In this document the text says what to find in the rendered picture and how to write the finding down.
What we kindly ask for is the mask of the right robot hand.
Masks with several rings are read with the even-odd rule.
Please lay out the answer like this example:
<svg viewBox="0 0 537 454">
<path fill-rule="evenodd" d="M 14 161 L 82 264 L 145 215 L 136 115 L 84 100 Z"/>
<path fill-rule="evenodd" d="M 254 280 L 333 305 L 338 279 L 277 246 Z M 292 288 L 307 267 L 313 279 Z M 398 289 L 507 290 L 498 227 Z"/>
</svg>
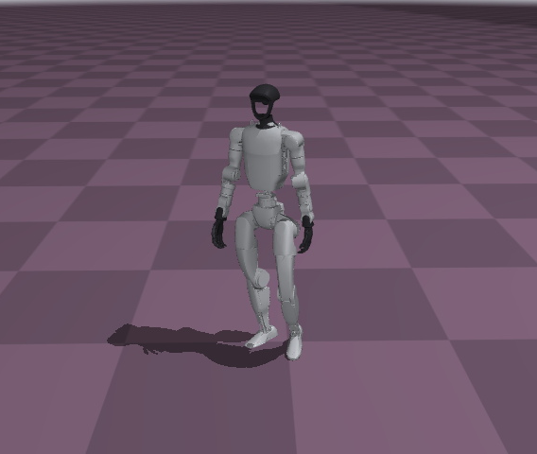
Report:
<svg viewBox="0 0 537 454">
<path fill-rule="evenodd" d="M 211 233 L 213 244 L 219 249 L 224 248 L 224 246 L 227 247 L 227 245 L 224 244 L 222 241 L 223 221 L 227 220 L 227 217 L 223 218 L 222 214 L 223 209 L 221 207 L 218 207 L 215 215 L 216 222 L 214 223 Z"/>
</svg>

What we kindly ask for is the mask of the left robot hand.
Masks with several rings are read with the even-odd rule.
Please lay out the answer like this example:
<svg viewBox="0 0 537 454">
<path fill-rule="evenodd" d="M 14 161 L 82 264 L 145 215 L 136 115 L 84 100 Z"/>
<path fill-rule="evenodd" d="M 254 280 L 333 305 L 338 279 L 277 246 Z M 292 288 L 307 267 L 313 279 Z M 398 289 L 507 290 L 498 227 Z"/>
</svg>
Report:
<svg viewBox="0 0 537 454">
<path fill-rule="evenodd" d="M 304 253 L 308 250 L 310 244 L 311 244 L 311 239 L 312 239 L 312 235 L 313 235 L 313 230 L 312 230 L 312 227 L 314 226 L 314 222 L 312 221 L 310 223 L 310 217 L 309 216 L 303 216 L 303 224 L 302 226 L 304 227 L 304 239 L 303 239 L 303 242 L 302 244 L 300 245 L 300 249 L 301 249 L 298 253 Z"/>
</svg>

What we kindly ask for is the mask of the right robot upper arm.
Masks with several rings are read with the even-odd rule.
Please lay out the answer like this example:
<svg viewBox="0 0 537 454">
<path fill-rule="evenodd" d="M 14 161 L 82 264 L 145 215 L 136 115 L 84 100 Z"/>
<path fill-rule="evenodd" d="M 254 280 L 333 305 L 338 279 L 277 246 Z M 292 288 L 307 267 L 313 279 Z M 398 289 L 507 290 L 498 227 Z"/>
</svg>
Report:
<svg viewBox="0 0 537 454">
<path fill-rule="evenodd" d="M 240 179 L 240 165 L 243 157 L 242 132 L 245 127 L 238 127 L 231 130 L 229 146 L 229 165 L 225 166 L 222 172 L 223 179 L 236 182 Z"/>
</svg>

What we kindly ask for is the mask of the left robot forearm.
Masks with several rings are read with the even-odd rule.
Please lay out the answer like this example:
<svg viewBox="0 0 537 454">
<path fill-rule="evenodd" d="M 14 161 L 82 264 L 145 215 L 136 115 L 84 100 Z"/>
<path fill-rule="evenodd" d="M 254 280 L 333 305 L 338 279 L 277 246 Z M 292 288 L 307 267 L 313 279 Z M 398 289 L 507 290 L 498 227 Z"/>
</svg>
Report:
<svg viewBox="0 0 537 454">
<path fill-rule="evenodd" d="M 310 223 L 314 220 L 314 214 L 312 212 L 312 200 L 311 200 L 311 190 L 308 181 L 308 177 L 304 174 L 305 188 L 299 188 L 296 193 L 299 200 L 299 206 L 301 211 L 301 222 L 303 222 L 303 216 L 310 217 Z"/>
</svg>

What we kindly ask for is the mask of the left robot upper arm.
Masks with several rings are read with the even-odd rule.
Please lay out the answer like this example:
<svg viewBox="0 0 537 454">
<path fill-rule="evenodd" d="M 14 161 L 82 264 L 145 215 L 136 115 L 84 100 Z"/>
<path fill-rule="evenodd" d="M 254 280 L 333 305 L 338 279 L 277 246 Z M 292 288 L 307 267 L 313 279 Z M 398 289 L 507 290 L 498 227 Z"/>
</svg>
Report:
<svg viewBox="0 0 537 454">
<path fill-rule="evenodd" d="M 304 157 L 304 138 L 297 131 L 285 130 L 282 132 L 283 144 L 289 150 L 290 161 L 294 170 L 291 177 L 293 188 L 305 188 L 305 157 Z"/>
</svg>

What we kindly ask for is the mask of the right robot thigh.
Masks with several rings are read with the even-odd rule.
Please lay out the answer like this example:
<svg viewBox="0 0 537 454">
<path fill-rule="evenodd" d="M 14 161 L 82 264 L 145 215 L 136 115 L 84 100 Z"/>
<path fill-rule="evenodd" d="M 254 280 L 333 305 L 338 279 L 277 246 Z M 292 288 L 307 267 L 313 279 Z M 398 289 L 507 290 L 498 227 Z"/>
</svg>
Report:
<svg viewBox="0 0 537 454">
<path fill-rule="evenodd" d="M 257 288 L 269 282 L 269 273 L 258 268 L 258 240 L 254 231 L 252 210 L 242 213 L 235 222 L 235 249 L 239 265 L 245 277 Z"/>
</svg>

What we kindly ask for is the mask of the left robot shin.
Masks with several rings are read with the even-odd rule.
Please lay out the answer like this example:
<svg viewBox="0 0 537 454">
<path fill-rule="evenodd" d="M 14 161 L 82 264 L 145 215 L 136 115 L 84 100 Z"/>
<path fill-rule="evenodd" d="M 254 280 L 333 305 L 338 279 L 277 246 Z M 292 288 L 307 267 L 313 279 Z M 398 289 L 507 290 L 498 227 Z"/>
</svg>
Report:
<svg viewBox="0 0 537 454">
<path fill-rule="evenodd" d="M 291 303 L 290 303 L 291 302 Z M 297 296 L 296 286 L 294 285 L 293 295 L 289 301 L 282 301 L 281 308 L 284 315 L 285 321 L 288 323 L 289 330 L 291 332 L 291 337 L 294 334 L 294 331 L 297 332 L 297 337 L 299 337 L 299 300 Z"/>
</svg>

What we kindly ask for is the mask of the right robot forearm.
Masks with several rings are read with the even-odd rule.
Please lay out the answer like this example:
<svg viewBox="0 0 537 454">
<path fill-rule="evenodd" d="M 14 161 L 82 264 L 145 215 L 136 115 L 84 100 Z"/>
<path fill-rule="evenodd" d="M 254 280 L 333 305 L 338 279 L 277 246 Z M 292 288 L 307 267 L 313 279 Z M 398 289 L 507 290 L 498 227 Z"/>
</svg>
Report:
<svg viewBox="0 0 537 454">
<path fill-rule="evenodd" d="M 222 217 L 226 218 L 226 217 L 228 217 L 229 212 L 230 212 L 229 209 L 230 209 L 230 206 L 232 204 L 232 198 L 233 198 L 233 193 L 234 193 L 234 190 L 235 190 L 235 184 L 231 183 L 228 180 L 223 179 L 223 176 L 222 176 L 221 187 L 222 188 L 221 188 L 221 192 L 220 192 L 220 195 L 219 195 L 217 208 L 221 207 L 223 209 Z M 217 211 L 217 208 L 216 208 L 216 211 Z"/>
</svg>

